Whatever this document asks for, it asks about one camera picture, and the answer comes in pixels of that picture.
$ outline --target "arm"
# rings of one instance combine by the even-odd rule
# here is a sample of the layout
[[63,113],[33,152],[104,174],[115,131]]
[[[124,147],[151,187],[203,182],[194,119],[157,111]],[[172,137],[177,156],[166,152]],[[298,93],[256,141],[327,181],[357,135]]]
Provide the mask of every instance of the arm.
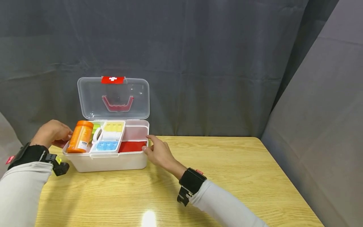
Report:
[[[147,138],[151,139],[154,144],[150,148],[143,147],[148,159],[180,180],[187,168],[175,160],[166,142],[153,135],[149,135]],[[267,227],[236,197],[208,180],[202,184],[190,202],[216,219],[222,226]]]
[[0,181],[0,226],[34,226],[40,193],[52,165],[31,162],[8,170]]
[[[51,120],[41,126],[30,146],[49,148],[53,144],[62,147],[71,134],[69,127]],[[26,163],[24,159],[13,165],[0,180],[0,226],[34,226],[40,194],[52,174],[53,165],[45,162]]]
[[267,227],[264,221],[236,197],[208,180],[202,184],[190,202],[222,226]]

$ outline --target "orange bottle cap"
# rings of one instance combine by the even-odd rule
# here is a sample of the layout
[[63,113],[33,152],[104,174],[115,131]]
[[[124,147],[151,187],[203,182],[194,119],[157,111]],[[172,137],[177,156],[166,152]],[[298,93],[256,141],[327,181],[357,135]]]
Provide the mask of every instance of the orange bottle cap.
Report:
[[84,125],[93,128],[93,123],[89,121],[78,121],[77,125]]

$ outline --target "hand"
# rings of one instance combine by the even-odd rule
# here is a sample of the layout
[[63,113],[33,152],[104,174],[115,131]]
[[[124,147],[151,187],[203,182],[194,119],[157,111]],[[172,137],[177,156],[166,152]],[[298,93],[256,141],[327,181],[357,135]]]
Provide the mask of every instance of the hand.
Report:
[[43,145],[49,148],[51,145],[63,148],[67,141],[70,140],[73,131],[57,120],[50,120],[42,125],[34,138],[31,145]]
[[154,144],[151,147],[142,147],[150,162],[160,166],[180,180],[187,168],[174,158],[168,143],[161,141],[154,135],[147,135],[146,138],[151,139]]

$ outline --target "orange pill bottle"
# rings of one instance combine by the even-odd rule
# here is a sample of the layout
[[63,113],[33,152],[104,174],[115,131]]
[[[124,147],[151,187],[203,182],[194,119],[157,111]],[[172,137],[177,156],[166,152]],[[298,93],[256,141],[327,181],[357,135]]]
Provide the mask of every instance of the orange pill bottle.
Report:
[[67,153],[86,153],[88,142],[91,139],[93,123],[89,121],[78,121],[69,141]]

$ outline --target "pill bottle label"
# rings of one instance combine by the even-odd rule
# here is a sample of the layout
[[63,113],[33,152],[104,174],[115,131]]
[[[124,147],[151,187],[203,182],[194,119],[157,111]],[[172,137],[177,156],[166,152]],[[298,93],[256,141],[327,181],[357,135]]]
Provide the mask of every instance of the pill bottle label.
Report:
[[79,149],[87,150],[87,146],[88,146],[88,143],[86,141],[80,140],[79,143],[78,143],[78,148]]

